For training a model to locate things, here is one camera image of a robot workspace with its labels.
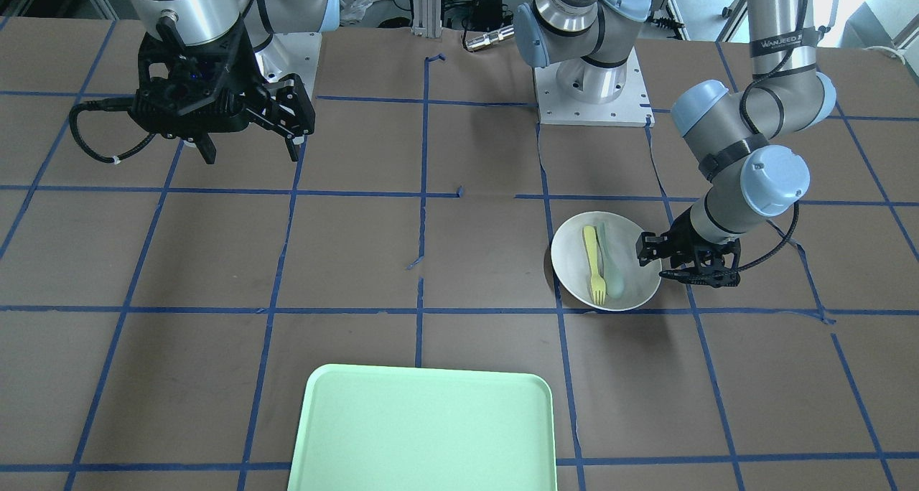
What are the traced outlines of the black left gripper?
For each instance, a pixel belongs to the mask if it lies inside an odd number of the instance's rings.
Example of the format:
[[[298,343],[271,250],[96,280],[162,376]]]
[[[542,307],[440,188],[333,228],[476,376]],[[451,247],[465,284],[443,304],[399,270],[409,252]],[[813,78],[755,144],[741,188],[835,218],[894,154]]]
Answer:
[[[740,284],[739,273],[733,272],[739,262],[740,242],[713,243],[703,239],[691,223],[690,210],[676,218],[668,235],[644,230],[635,243],[635,250],[640,266],[647,266],[653,260],[670,259],[671,268],[658,273],[662,279],[712,288]]]

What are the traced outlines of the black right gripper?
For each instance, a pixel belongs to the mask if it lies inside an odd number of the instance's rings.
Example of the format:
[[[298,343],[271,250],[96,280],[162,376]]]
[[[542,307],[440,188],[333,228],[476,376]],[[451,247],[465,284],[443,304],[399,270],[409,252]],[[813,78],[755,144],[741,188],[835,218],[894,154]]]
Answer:
[[[301,75],[267,83],[242,19],[204,44],[187,44],[177,20],[160,18],[138,53],[140,85],[135,121],[152,134],[191,134],[205,164],[214,165],[209,134],[242,131],[255,123],[280,135],[294,163],[312,134],[316,112]]]

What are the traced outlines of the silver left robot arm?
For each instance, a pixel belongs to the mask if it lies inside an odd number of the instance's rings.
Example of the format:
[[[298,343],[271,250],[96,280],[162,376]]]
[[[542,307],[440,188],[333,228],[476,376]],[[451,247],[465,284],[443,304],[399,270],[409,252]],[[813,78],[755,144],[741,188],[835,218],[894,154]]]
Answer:
[[[735,287],[756,261],[740,263],[740,238],[808,192],[801,155],[775,138],[806,130],[836,104],[836,88],[816,66],[813,0],[747,0],[752,79],[741,92],[716,80],[696,83],[671,106],[677,131],[710,183],[670,229],[641,233],[640,265],[668,259],[662,276],[713,288]],[[618,75],[650,16],[650,0],[531,0],[516,7],[516,47],[533,68],[557,66],[568,95],[590,104],[617,97],[597,81]]]

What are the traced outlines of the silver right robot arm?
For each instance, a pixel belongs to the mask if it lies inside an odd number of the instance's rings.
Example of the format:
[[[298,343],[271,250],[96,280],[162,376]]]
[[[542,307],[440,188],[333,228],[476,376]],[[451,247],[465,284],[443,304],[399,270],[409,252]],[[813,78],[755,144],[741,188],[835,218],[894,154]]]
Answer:
[[[146,34],[129,117],[148,134],[190,142],[207,164],[211,134],[251,124],[278,134],[292,161],[316,114],[285,35],[319,42],[340,0],[129,0]]]

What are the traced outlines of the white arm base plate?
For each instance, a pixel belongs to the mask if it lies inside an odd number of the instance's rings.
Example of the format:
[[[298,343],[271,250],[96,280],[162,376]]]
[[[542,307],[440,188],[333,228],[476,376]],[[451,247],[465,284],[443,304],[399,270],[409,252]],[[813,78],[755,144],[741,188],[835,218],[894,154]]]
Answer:
[[[533,70],[539,122],[554,126],[653,127],[652,105],[636,50],[624,65],[582,59]]]
[[[319,32],[275,34],[253,47],[253,51],[266,81],[275,83],[289,73],[296,73],[308,96],[313,98],[323,39]]]

